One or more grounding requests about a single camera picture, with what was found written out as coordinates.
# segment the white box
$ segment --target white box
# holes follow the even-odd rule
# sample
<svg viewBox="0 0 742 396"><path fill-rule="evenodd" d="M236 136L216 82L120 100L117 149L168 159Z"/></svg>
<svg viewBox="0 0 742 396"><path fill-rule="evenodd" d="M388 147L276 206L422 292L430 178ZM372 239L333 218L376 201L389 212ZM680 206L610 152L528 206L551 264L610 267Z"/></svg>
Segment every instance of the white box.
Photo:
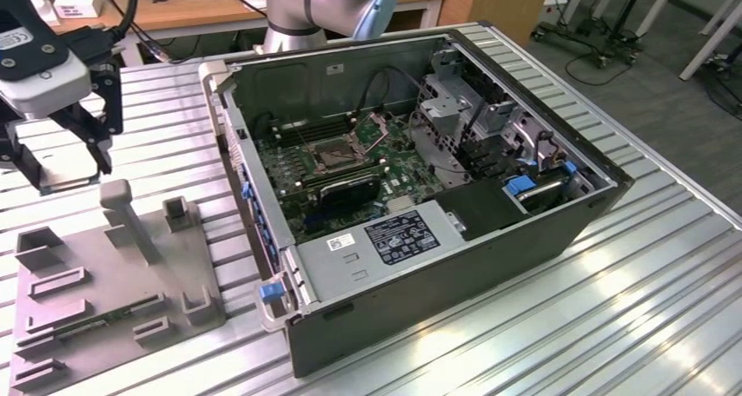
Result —
<svg viewBox="0 0 742 396"><path fill-rule="evenodd" d="M543 1L543 8L538 15L538 22L556 25L560 18L560 12L567 9L567 2L567 0Z"/></svg>
<svg viewBox="0 0 742 396"><path fill-rule="evenodd" d="M57 13L51 6L51 1L30 0L30 2L33 3L33 8L36 9L38 17L41 17L41 20L44 20L44 23L51 26L59 25Z"/></svg>
<svg viewBox="0 0 742 396"><path fill-rule="evenodd" d="M55 0L55 11L61 18L101 16L103 0Z"/></svg>

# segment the white label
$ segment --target white label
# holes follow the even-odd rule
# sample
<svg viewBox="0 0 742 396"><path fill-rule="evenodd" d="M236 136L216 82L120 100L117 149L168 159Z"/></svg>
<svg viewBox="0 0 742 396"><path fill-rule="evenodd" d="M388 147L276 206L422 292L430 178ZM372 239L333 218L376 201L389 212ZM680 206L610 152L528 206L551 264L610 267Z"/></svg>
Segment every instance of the white label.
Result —
<svg viewBox="0 0 742 396"><path fill-rule="evenodd" d="M0 33L0 50L9 50L25 43L30 43L32 40L33 34L25 27Z"/></svg>
<svg viewBox="0 0 742 396"><path fill-rule="evenodd" d="M345 71L345 65L343 63L333 64L327 67L327 76L339 75Z"/></svg>
<svg viewBox="0 0 742 396"><path fill-rule="evenodd" d="M347 246L352 246L355 243L356 241L352 239L352 234L344 234L340 237L335 237L327 240L329 251L340 250Z"/></svg>

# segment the slotted metal surface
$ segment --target slotted metal surface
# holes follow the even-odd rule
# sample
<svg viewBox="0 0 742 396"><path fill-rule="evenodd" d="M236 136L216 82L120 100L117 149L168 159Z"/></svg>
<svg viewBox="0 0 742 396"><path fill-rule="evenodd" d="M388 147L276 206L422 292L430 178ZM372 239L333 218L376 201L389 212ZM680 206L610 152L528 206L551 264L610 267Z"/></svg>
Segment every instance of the slotted metal surface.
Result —
<svg viewBox="0 0 742 396"><path fill-rule="evenodd" d="M612 212L552 261L304 379L252 303L257 269L235 210L196 63L124 71L127 133L115 175L137 212L196 201L229 320L217 330L60 394L738 394L742 390L739 217L491 28L460 31L636 179ZM73 138L22 126L32 149ZM95 188L38 198L0 175L0 388L12 351L18 231L101 225Z"/></svg>

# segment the blue latch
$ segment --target blue latch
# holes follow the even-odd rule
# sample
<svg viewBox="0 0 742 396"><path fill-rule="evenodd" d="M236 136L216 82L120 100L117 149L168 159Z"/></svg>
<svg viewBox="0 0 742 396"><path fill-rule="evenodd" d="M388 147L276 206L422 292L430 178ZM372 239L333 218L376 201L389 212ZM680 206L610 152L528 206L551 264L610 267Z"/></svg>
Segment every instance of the blue latch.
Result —
<svg viewBox="0 0 742 396"><path fill-rule="evenodd" d="M570 172L570 175L574 175L575 173L578 173L578 165L570 161L564 162L564 168L567 169L567 171Z"/></svg>
<svg viewBox="0 0 742 396"><path fill-rule="evenodd" d="M514 179L510 179L506 188L508 189L508 192L515 196L535 188L535 183L528 176L519 176Z"/></svg>
<svg viewBox="0 0 742 396"><path fill-rule="evenodd" d="M265 303L271 303L279 300L285 293L287 291L279 281L276 283L260 286L260 299L263 299L263 302Z"/></svg>
<svg viewBox="0 0 742 396"><path fill-rule="evenodd" d="M251 188L251 183L245 182L243 184L243 199L251 199L252 198L252 188Z"/></svg>

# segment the floor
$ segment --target floor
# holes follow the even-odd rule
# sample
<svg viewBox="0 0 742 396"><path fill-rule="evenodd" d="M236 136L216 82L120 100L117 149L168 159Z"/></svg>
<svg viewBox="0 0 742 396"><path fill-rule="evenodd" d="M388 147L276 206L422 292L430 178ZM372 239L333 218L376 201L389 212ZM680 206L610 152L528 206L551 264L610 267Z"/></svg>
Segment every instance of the floor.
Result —
<svg viewBox="0 0 742 396"><path fill-rule="evenodd" d="M592 0L583 0L587 5ZM604 19L612 23L623 1L614 0ZM655 0L639 0L627 22L635 30ZM527 51L590 98L603 111L742 214L742 121L708 99L699 79L683 82L678 75L706 37L698 35L704 20L668 5L643 37L644 53L634 67L604 86L571 79L564 64L587 48L556 36L531 42ZM720 52L742 43L730 36ZM570 67L588 82L602 82L626 66L596 69L587 61ZM742 78L730 83L742 93Z"/></svg>

